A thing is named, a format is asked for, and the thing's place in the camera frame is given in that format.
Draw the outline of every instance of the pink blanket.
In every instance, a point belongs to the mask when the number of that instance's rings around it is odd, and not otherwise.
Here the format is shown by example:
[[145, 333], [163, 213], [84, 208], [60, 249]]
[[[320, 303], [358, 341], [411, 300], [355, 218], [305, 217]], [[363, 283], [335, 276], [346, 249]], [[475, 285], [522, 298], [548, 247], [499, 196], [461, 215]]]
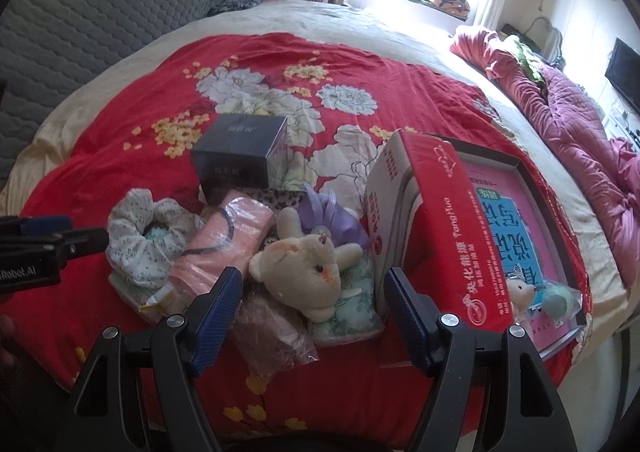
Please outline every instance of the pink blanket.
[[640, 157], [608, 140], [589, 98], [558, 70], [543, 66], [548, 99], [526, 78], [495, 32], [460, 26], [452, 53], [496, 80], [571, 173], [598, 216], [627, 288], [640, 265]]

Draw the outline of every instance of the gray quilted headboard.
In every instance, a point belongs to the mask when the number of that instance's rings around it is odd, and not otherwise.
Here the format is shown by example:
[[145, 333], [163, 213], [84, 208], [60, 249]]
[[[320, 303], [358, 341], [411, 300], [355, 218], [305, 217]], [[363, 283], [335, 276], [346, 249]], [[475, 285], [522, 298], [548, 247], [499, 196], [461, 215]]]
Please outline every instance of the gray quilted headboard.
[[66, 96], [223, 0], [11, 0], [0, 16], [0, 189]]

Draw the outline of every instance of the finger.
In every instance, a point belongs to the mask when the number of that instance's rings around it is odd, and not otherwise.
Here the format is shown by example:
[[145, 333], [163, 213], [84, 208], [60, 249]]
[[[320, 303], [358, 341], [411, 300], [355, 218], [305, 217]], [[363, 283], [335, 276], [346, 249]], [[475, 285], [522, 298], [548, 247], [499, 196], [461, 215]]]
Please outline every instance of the finger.
[[0, 339], [11, 338], [15, 334], [15, 323], [11, 318], [0, 315]]
[[0, 349], [0, 371], [2, 369], [9, 369], [15, 365], [15, 356], [10, 355], [4, 349]]

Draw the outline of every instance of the human hand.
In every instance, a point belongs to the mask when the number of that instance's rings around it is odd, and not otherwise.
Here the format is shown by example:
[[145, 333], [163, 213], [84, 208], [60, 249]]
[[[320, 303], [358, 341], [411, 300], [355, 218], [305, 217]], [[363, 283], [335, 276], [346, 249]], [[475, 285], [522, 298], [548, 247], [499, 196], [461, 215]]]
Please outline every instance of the human hand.
[[[9, 297], [0, 297], [0, 304], [6, 300], [9, 300]], [[15, 358], [2, 348], [2, 341], [6, 338], [11, 338], [14, 333], [14, 321], [7, 316], [0, 315], [0, 371], [15, 364]]]

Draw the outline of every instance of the white bed sheet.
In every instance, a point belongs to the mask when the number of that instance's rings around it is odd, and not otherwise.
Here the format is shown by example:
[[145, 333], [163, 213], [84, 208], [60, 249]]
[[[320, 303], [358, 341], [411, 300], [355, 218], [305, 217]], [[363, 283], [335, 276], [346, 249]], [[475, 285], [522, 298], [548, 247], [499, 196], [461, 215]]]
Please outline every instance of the white bed sheet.
[[405, 63], [422, 64], [479, 86], [538, 166], [564, 206], [580, 244], [593, 294], [590, 338], [579, 346], [586, 358], [609, 338], [640, 301], [640, 288], [627, 292], [600, 223], [573, 178], [545, 146], [516, 106], [484, 76], [446, 50], [446, 37], [429, 43], [394, 31], [367, 12], [307, 2], [264, 2], [258, 7], [203, 19], [154, 41], [115, 64], [65, 99], [42, 124], [32, 145], [18, 157], [5, 190], [0, 215], [17, 215], [42, 177], [66, 159], [104, 106], [140, 76], [156, 69], [178, 48], [209, 35], [289, 32], [315, 42], [341, 43]]

